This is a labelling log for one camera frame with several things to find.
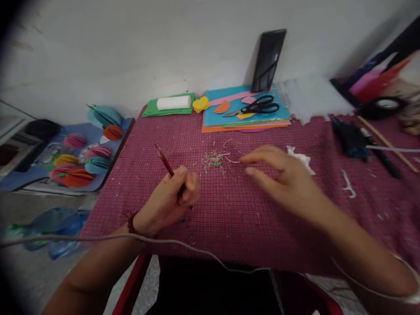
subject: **plastic bottle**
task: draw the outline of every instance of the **plastic bottle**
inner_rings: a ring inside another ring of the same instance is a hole
[[[79,236],[91,212],[87,210],[76,212],[65,218],[58,226],[57,234],[66,236]],[[84,248],[76,241],[53,241],[48,246],[48,255],[52,260],[69,257],[82,251]]]
[[[60,223],[77,209],[73,208],[53,208],[40,215],[38,215],[30,224],[12,224],[5,231],[5,237],[13,237],[23,235],[23,238],[56,234]],[[34,251],[40,249],[48,244],[48,241],[35,241],[25,243],[23,246],[29,250]]]

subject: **blue paper ornament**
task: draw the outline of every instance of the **blue paper ornament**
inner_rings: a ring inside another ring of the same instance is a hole
[[[89,122],[102,129],[102,126],[117,125],[121,126],[123,118],[121,115],[112,107],[109,106],[89,106],[90,110],[87,112],[87,119]]]
[[[91,157],[84,168],[88,173],[101,174],[109,169],[110,164],[111,163],[106,158],[96,156]]]

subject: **black scissors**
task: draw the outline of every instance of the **black scissors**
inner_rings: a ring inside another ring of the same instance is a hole
[[[235,116],[237,114],[247,114],[247,113],[258,113],[258,114],[271,114],[277,112],[280,106],[276,103],[272,103],[274,97],[271,95],[264,95],[257,99],[252,104],[234,112],[230,112],[223,117]]]

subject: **smartphone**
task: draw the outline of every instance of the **smartphone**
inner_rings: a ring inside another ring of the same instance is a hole
[[[285,37],[285,28],[261,34],[252,92],[268,91],[271,88]]]

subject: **scissor handle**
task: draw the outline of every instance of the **scissor handle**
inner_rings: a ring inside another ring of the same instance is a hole
[[[272,103],[272,101],[274,100],[274,97],[271,95],[264,95],[260,98],[258,98],[255,102],[253,102],[252,104],[244,107],[241,109],[241,112],[243,114],[246,113],[261,113],[261,114],[270,114],[270,113],[274,113],[277,112],[280,108],[280,106],[276,103]]]

